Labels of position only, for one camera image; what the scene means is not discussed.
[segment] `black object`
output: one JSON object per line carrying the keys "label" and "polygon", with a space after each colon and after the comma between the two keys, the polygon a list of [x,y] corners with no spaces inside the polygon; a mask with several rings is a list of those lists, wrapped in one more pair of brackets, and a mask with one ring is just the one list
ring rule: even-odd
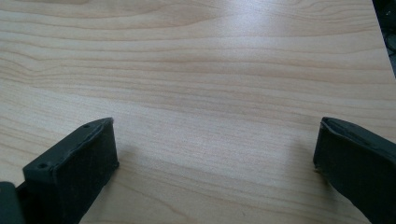
{"label": "black object", "polygon": [[0,224],[79,223],[118,167],[113,119],[87,123],[27,164],[16,189],[0,183]]}
{"label": "black object", "polygon": [[323,118],[314,164],[372,223],[396,223],[396,145],[362,127]]}

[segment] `wood grain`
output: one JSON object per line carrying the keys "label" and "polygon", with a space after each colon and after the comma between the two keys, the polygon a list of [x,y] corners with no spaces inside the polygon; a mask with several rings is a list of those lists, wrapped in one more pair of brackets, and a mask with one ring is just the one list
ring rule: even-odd
{"label": "wood grain", "polygon": [[324,116],[396,141],[387,56],[370,0],[5,0],[0,180],[113,117],[82,223],[368,223],[312,157]]}

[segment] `light wood surface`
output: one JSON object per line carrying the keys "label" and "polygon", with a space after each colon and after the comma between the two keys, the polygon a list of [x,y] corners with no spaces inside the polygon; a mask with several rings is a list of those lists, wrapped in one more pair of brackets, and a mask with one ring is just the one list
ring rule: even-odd
{"label": "light wood surface", "polygon": [[0,78],[0,180],[114,118],[82,223],[368,223],[314,172],[320,119],[396,141],[370,0],[5,0]]}

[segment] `small hole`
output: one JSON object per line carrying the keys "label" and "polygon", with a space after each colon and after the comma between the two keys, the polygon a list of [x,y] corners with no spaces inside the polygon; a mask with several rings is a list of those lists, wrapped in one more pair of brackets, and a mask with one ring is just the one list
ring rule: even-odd
{"label": "small hole", "polygon": [[39,169],[44,169],[44,168],[46,168],[48,165],[46,164],[46,163],[40,163],[40,164],[38,164],[38,168]]}

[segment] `wooden tabletop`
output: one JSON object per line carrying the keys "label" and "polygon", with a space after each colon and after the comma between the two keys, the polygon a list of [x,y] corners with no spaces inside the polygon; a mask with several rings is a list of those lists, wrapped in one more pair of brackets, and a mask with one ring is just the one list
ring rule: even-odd
{"label": "wooden tabletop", "polygon": [[5,0],[0,180],[113,117],[82,223],[368,223],[314,172],[322,117],[396,141],[371,0]]}

